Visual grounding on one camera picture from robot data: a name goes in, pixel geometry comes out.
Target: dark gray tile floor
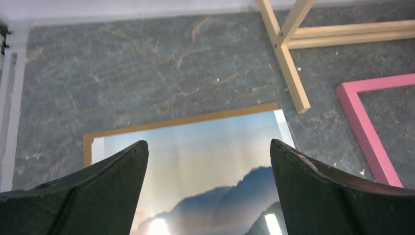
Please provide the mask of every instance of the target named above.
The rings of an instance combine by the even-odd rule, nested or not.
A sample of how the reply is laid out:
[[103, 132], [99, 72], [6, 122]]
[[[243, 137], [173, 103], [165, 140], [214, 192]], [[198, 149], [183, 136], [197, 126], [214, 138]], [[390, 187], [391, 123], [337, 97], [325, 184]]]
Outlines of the dark gray tile floor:
[[[414, 12], [414, 3], [314, 9], [303, 26], [406, 20]], [[292, 51], [312, 104], [297, 115], [259, 13], [34, 29], [13, 187], [81, 169], [86, 133], [269, 102], [284, 110], [300, 151], [373, 179], [334, 89], [414, 73], [414, 49], [414, 40], [402, 40]], [[404, 151], [394, 157], [410, 163]]]
[[402, 185], [415, 188], [415, 86], [360, 98]]

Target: wooden stand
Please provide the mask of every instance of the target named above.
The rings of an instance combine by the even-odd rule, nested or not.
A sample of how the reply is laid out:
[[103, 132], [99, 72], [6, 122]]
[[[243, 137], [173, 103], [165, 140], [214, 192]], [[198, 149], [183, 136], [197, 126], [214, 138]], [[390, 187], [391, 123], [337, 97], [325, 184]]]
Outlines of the wooden stand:
[[297, 112], [310, 108], [289, 49], [415, 38], [415, 20], [299, 28], [316, 0], [297, 0], [279, 27], [269, 0], [257, 0]]

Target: pink frame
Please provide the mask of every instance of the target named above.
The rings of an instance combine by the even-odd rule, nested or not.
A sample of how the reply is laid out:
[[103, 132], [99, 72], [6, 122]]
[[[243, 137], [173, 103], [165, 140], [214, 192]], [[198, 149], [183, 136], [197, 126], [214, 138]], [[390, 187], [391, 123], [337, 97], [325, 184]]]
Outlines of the pink frame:
[[402, 183], [369, 119], [358, 93], [415, 85], [415, 73], [345, 82], [336, 88], [347, 119], [377, 182], [401, 187]]

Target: wooden frame edge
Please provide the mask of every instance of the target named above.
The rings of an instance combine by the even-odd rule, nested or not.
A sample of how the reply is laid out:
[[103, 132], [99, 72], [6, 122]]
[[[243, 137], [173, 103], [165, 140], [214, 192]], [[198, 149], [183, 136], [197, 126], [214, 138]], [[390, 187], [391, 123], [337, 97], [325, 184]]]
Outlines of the wooden frame edge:
[[297, 0], [280, 28], [270, 0], [257, 0], [285, 82], [299, 114], [311, 106], [289, 49], [415, 38], [415, 20], [299, 28], [315, 1]]
[[105, 136], [112, 136], [112, 135], [119, 135], [125, 134], [130, 132], [137, 132], [137, 131], [145, 131], [145, 130], [152, 130], [170, 126], [178, 126], [178, 125], [185, 125], [191, 123], [197, 123], [202, 121], [211, 121], [217, 120], [221, 118], [231, 118], [241, 115], [249, 115], [249, 114], [256, 114], [262, 113], [267, 111], [278, 110], [277, 103], [268, 103], [268, 104], [261, 104], [255, 105], [251, 107], [245, 107], [240, 109], [232, 109], [232, 110], [225, 110], [216, 113], [210, 114], [203, 114], [197, 115], [193, 117], [185, 117], [180, 119], [168, 120], [168, 121], [161, 121], [155, 122], [150, 124], [144, 124], [139, 126], [132, 126], [96, 133], [85, 134], [83, 139], [83, 148], [84, 148], [84, 167], [88, 167], [92, 164], [92, 143], [95, 138], [105, 137]]
[[336, 88], [336, 93], [350, 126], [362, 148], [376, 181], [401, 188], [402, 183], [358, 94], [361, 92], [372, 92], [411, 85], [415, 85], [415, 73], [345, 82]]

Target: brown cardboard edge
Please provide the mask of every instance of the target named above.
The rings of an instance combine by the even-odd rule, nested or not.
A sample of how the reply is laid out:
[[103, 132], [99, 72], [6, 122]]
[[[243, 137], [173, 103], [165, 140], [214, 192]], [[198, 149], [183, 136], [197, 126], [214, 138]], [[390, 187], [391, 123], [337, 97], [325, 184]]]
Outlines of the brown cardboard edge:
[[230, 118], [230, 117], [236, 117], [236, 116], [241, 116], [241, 115], [256, 114], [256, 113], [262, 113], [262, 112], [267, 112], [267, 111], [272, 111], [272, 110], [277, 110], [277, 109], [278, 109], [277, 103], [268, 103], [268, 104], [261, 104], [261, 105], [241, 108], [241, 109], [225, 110], [225, 111], [220, 111], [216, 113], [197, 115], [193, 117], [185, 117], [185, 118], [168, 120], [168, 121], [154, 122], [154, 123], [144, 124], [140, 126], [131, 126], [131, 127], [120, 128], [120, 129], [85, 134], [84, 135], [84, 167], [88, 167], [92, 163], [92, 142], [94, 138], [119, 135], [119, 134], [125, 134], [125, 133], [136, 132], [136, 131], [152, 130], [152, 129], [170, 127], [170, 126], [191, 124], [191, 123], [196, 123], [196, 122], [201, 122], [201, 121], [210, 121], [210, 120], [216, 120], [216, 119], [221, 119], [221, 118]]

